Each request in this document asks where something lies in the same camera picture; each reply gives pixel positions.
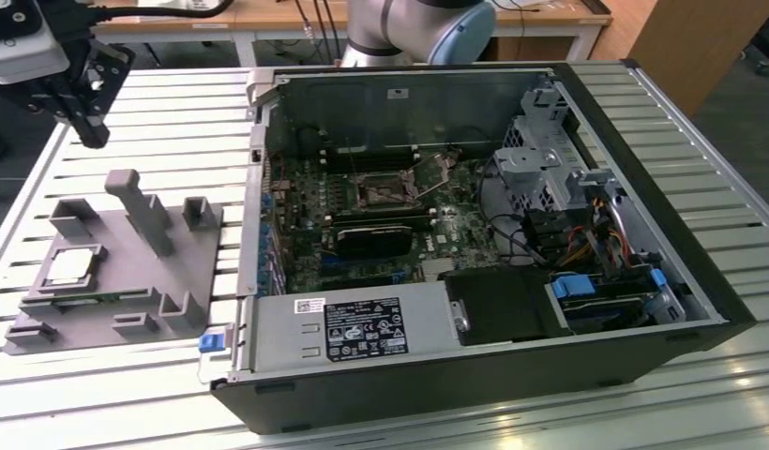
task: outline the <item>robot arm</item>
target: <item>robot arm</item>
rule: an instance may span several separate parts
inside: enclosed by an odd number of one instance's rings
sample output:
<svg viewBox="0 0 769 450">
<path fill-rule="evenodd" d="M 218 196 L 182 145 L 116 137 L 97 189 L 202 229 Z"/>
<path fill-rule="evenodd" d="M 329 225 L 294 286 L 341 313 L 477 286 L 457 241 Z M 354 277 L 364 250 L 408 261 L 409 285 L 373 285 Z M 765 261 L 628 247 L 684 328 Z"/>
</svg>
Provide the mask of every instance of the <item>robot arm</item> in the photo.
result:
<svg viewBox="0 0 769 450">
<path fill-rule="evenodd" d="M 208 18 L 232 5 L 189 11 L 89 7 L 76 0 L 0 0 L 0 97 L 33 113 L 50 112 L 92 148 L 108 144 L 104 121 L 133 66 L 134 53 L 96 40 L 92 28 L 125 16 Z"/>
<path fill-rule="evenodd" d="M 344 67 L 470 64 L 494 30 L 484 0 L 354 0 Z"/>
<path fill-rule="evenodd" d="M 110 111 L 134 53 L 96 40 L 92 28 L 126 16 L 209 18 L 205 11 L 165 7 L 89 7 L 77 0 L 0 0 L 0 97 L 33 113 L 50 112 L 92 148 L 108 144 Z M 354 0 L 349 2 L 345 67 L 476 61 L 496 29 L 484 0 Z"/>
</svg>

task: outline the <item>desk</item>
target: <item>desk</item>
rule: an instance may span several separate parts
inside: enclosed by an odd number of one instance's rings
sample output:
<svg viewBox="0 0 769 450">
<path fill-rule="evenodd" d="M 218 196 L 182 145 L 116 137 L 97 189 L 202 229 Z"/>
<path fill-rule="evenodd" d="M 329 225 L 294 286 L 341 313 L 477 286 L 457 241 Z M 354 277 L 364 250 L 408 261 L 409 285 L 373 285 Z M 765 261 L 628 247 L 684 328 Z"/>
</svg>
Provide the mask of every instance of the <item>desk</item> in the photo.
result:
<svg viewBox="0 0 769 450">
<path fill-rule="evenodd" d="M 252 434 L 200 382 L 229 365 L 198 353 L 196 338 L 29 356 L 0 351 L 0 443 L 138 450 L 364 450 L 372 443 L 450 450 L 769 448 L 769 207 L 640 72 L 616 63 L 574 69 L 759 326 L 623 386 L 268 437 Z M 242 68 L 138 70 L 108 117 L 106 148 L 85 148 L 70 128 L 57 127 L 0 228 L 0 350 L 56 234 L 42 217 L 60 198 L 120 207 L 102 193 L 110 169 L 141 171 L 141 187 L 165 204 L 192 195 L 224 204 L 210 323 L 234 320 L 252 133 L 246 78 Z M 601 153 L 595 158 L 605 160 Z M 751 229 L 753 222 L 768 226 Z"/>
<path fill-rule="evenodd" d="M 134 0 L 98 0 L 101 6 L 134 5 Z M 302 0 L 305 12 L 314 23 L 320 36 L 313 2 Z M 330 0 L 334 21 L 341 38 L 346 37 L 349 23 L 346 0 Z M 609 15 L 595 14 L 580 0 L 557 0 L 557 6 L 541 6 L 540 12 L 525 12 L 525 27 L 517 11 L 498 11 L 497 37 L 572 37 L 574 44 L 568 53 L 569 60 L 585 60 L 595 48 L 601 28 L 611 23 Z M 326 12 L 324 21 L 329 26 Z M 141 22 L 137 18 L 122 18 L 104 23 L 96 34 L 105 42 L 188 42 L 233 41 L 242 67 L 257 66 L 253 44 L 258 40 L 304 39 L 304 22 L 294 0 L 276 3 L 274 0 L 237 0 L 236 5 L 218 17 L 205 21 L 170 20 Z"/>
<path fill-rule="evenodd" d="M 100 7 L 136 7 L 137 0 L 96 0 Z M 154 43 L 232 41 L 237 6 L 210 19 L 172 19 L 141 22 L 121 17 L 96 27 L 96 35 L 106 43 Z"/>
</svg>

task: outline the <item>white sticker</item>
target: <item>white sticker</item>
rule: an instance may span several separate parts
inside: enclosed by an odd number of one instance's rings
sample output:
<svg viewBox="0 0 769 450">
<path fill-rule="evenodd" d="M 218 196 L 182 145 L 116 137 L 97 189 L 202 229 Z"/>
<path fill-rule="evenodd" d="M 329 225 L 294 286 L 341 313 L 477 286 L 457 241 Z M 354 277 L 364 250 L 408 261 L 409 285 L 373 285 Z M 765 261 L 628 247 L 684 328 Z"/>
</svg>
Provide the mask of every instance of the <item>white sticker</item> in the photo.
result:
<svg viewBox="0 0 769 450">
<path fill-rule="evenodd" d="M 226 23 L 194 23 L 193 28 L 229 28 Z"/>
<path fill-rule="evenodd" d="M 388 90 L 388 99 L 389 100 L 400 100 L 404 98 L 410 98 L 410 89 L 389 89 Z"/>
<path fill-rule="evenodd" d="M 296 300 L 296 314 L 324 312 L 324 305 L 326 305 L 326 298 L 301 298 Z"/>
<path fill-rule="evenodd" d="M 408 343 L 408 339 L 404 337 L 400 339 L 388 339 L 388 347 L 397 347 L 400 345 L 405 345 Z"/>
</svg>

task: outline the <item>motherboard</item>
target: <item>motherboard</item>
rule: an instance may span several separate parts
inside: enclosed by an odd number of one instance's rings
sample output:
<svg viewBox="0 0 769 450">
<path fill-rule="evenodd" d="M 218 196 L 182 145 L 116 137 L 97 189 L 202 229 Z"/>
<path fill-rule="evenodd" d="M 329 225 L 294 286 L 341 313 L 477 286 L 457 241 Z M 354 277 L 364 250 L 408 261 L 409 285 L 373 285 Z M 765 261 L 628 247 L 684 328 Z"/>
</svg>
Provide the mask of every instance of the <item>motherboard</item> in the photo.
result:
<svg viewBox="0 0 769 450">
<path fill-rule="evenodd" d="M 342 150 L 272 157 L 264 220 L 278 235 L 288 293 L 434 281 L 498 264 L 476 198 L 484 159 L 453 147 Z"/>
</svg>

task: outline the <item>green circuit board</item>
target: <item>green circuit board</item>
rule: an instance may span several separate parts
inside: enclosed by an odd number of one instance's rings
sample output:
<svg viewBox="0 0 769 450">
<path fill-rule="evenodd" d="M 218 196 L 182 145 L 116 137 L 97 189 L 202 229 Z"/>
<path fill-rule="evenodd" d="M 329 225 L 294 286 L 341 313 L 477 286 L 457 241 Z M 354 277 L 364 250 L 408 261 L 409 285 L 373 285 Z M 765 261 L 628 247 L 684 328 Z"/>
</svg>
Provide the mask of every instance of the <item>green circuit board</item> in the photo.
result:
<svg viewBox="0 0 769 450">
<path fill-rule="evenodd" d="M 329 174 L 317 160 L 285 158 L 272 166 L 276 226 L 281 236 L 288 293 L 426 280 L 426 262 L 454 269 L 498 264 L 498 250 L 476 203 L 481 160 L 460 161 L 440 173 L 438 152 L 422 154 L 416 170 Z M 414 191 L 398 180 L 413 181 Z M 328 215 L 364 211 L 432 210 L 429 231 L 413 233 L 410 251 L 392 258 L 344 261 L 334 252 Z"/>
</svg>

